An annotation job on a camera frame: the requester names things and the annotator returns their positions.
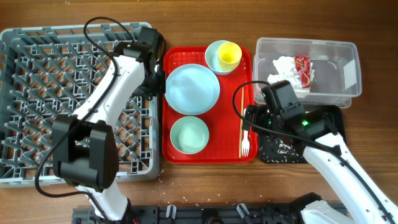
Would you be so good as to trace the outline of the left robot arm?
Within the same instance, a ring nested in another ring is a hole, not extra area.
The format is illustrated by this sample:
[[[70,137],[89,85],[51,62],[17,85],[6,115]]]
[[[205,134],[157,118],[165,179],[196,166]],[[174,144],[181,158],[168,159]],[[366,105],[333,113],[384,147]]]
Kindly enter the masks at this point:
[[[164,47],[163,36],[148,27],[137,40],[120,42],[91,96],[71,116],[53,121],[53,172],[88,197],[102,222],[139,221],[115,181],[119,154],[113,129],[132,95],[151,100],[164,92],[165,75],[159,70]]]

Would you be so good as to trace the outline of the white napkin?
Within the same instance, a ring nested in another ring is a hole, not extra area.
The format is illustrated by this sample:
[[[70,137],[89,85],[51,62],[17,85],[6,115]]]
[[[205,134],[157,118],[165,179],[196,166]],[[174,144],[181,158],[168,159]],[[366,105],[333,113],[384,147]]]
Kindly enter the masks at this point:
[[[277,60],[273,60],[273,65],[277,71],[275,75],[270,74],[268,76],[267,81],[270,84],[287,80],[292,85],[293,89],[298,92],[309,92],[310,88],[302,88],[301,79],[296,71],[294,57],[286,57],[281,56]],[[310,62],[311,65],[311,79],[313,82],[315,71],[312,68],[313,63]]]

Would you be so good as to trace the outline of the green bowl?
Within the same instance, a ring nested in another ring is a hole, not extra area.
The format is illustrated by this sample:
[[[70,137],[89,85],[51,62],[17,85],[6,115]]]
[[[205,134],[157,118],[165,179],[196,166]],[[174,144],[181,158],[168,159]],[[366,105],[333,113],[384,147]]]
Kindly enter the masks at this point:
[[[170,140],[173,147],[183,154],[201,152],[210,139],[206,123],[196,116],[184,116],[171,127]]]

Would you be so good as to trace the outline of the white rice food waste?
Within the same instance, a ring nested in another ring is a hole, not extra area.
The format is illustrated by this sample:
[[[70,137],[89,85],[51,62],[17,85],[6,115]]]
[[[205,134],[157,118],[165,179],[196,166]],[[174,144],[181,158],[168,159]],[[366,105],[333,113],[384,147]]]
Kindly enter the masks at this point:
[[[259,136],[259,159],[266,164],[306,164],[292,146],[273,136]]]

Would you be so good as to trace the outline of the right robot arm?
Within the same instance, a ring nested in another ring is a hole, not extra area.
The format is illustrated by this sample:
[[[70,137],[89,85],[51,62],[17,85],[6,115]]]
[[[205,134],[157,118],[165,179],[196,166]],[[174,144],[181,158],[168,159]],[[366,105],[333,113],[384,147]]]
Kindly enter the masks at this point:
[[[290,206],[296,223],[397,223],[395,205],[368,176],[332,121],[319,110],[305,111],[287,80],[262,82],[266,108],[250,106],[239,118],[243,129],[275,136],[323,176],[347,209],[335,210],[310,193]]]

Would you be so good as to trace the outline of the large light blue plate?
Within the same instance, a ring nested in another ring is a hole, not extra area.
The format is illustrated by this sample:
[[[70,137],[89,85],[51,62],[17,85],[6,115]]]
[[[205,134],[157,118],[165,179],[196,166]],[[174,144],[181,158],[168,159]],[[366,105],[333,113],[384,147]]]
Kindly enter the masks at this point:
[[[220,92],[216,75],[195,63],[177,67],[166,79],[165,99],[173,110],[183,115],[206,113],[217,103]]]

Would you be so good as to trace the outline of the clear plastic bin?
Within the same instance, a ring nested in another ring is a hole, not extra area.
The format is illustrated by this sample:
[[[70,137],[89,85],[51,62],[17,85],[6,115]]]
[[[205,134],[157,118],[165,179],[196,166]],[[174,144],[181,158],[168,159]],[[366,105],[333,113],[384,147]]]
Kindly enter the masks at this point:
[[[256,43],[253,79],[266,81],[278,74],[273,61],[282,56],[307,56],[312,64],[311,87],[295,91],[302,102],[347,108],[362,92],[359,56],[352,42],[261,37]]]

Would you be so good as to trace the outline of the red snack wrapper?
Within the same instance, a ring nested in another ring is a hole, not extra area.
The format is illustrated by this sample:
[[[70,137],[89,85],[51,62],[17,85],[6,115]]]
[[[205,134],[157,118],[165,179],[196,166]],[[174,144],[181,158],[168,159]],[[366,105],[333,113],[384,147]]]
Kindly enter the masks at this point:
[[[301,79],[302,88],[310,88],[312,85],[310,58],[306,56],[294,57],[295,68]]]

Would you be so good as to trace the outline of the black plastic tray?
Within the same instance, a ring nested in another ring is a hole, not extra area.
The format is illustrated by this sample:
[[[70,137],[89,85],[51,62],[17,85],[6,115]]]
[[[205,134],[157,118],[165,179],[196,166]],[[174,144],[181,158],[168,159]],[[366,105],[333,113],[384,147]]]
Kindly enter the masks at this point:
[[[343,113],[335,105],[310,105],[304,104],[306,112],[320,110],[329,117],[336,126],[338,132],[346,142]],[[259,138],[259,159],[267,164],[306,164],[304,157],[300,156],[292,146],[285,145],[281,138],[258,134]]]

